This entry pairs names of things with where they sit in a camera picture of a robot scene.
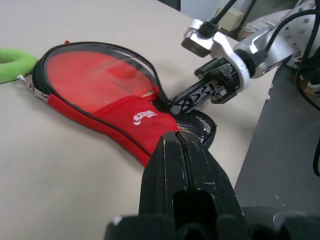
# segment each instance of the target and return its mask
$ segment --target cardboard box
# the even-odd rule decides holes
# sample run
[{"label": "cardboard box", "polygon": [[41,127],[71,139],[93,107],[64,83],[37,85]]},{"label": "cardboard box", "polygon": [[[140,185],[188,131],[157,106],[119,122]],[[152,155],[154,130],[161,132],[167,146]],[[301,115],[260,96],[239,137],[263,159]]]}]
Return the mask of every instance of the cardboard box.
[{"label": "cardboard box", "polygon": [[[215,15],[218,15],[221,10],[222,8],[218,8]],[[219,25],[230,32],[239,27],[244,16],[245,14],[243,12],[238,11],[234,8],[230,8],[229,11],[220,20]]]}]

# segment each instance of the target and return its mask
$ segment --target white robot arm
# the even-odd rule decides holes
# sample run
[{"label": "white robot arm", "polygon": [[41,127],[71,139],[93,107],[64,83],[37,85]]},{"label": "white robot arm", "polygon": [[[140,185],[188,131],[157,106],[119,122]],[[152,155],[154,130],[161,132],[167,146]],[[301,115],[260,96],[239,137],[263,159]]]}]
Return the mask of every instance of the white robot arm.
[{"label": "white robot arm", "polygon": [[[320,10],[315,9],[314,1],[294,8],[275,28],[261,29],[231,47],[227,38],[218,31],[218,22],[235,2],[231,0],[210,21],[193,20],[186,31],[181,45],[199,57],[211,55],[213,59],[195,71],[200,81],[174,99],[173,114],[190,112],[208,99],[215,104],[223,104],[248,88],[252,79],[261,77],[288,58],[297,65],[303,58],[316,55],[320,60],[318,29],[312,34],[316,15],[319,18],[317,24],[320,24]],[[306,50],[312,35],[314,42]],[[309,69],[306,73],[315,71],[314,67]],[[308,77],[318,76],[320,69],[316,71]],[[320,91],[320,79],[314,77],[310,87],[314,92]]]}]

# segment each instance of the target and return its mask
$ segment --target gray floor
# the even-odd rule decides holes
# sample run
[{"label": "gray floor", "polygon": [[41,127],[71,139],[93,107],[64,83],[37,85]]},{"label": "gray floor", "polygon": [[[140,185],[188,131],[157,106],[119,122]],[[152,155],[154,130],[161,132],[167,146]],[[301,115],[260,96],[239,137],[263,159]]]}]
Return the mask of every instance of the gray floor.
[{"label": "gray floor", "polygon": [[320,177],[312,168],[320,112],[281,67],[261,113],[235,193],[242,207],[276,207],[320,215]]}]

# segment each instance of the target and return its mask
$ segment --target metal clasp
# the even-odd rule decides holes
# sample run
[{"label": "metal clasp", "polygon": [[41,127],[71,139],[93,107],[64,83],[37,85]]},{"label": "metal clasp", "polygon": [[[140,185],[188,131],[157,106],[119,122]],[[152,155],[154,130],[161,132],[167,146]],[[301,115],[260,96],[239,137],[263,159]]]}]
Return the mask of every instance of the metal clasp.
[{"label": "metal clasp", "polygon": [[49,96],[42,91],[36,89],[30,80],[27,80],[24,76],[19,75],[16,77],[17,80],[22,81],[28,89],[33,91],[33,95],[44,100],[46,103],[48,102]]}]

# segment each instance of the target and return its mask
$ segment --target green ring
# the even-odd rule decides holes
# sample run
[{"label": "green ring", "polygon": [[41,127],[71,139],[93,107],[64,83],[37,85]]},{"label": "green ring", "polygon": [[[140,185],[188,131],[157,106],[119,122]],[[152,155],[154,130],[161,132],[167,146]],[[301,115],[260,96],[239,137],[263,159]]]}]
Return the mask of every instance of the green ring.
[{"label": "green ring", "polygon": [[30,74],[36,63],[37,59],[25,51],[0,48],[0,84]]}]

